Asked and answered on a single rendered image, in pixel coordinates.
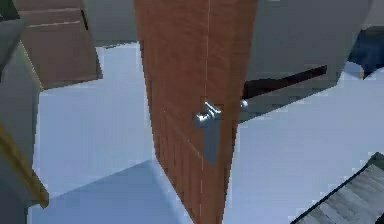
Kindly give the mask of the brown wooden room door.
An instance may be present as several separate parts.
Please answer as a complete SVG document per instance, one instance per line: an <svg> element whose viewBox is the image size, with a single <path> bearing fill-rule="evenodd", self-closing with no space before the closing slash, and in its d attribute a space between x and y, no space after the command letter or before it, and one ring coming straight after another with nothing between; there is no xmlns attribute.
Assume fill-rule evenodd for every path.
<svg viewBox="0 0 384 224"><path fill-rule="evenodd" d="M98 80L102 71L83 0L13 0L22 42L45 89Z"/></svg>
<svg viewBox="0 0 384 224"><path fill-rule="evenodd" d="M222 224L258 0L134 0L156 158L193 224ZM208 101L221 117L199 128Z"/></svg>

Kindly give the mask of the grey slatted furniture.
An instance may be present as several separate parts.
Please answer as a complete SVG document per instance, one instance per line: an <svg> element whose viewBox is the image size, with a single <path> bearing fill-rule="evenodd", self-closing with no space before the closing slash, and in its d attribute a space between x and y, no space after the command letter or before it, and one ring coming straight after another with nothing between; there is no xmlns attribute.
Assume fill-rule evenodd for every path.
<svg viewBox="0 0 384 224"><path fill-rule="evenodd" d="M384 224L384 155L374 153L359 171L290 224Z"/></svg>

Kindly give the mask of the dark blue furniture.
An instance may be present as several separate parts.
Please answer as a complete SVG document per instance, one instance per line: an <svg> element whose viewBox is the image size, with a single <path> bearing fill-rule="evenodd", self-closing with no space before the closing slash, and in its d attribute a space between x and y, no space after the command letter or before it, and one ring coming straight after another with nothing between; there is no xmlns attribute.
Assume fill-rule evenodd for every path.
<svg viewBox="0 0 384 224"><path fill-rule="evenodd" d="M384 67L384 26L361 30L351 49L348 61L360 65L361 79Z"/></svg>

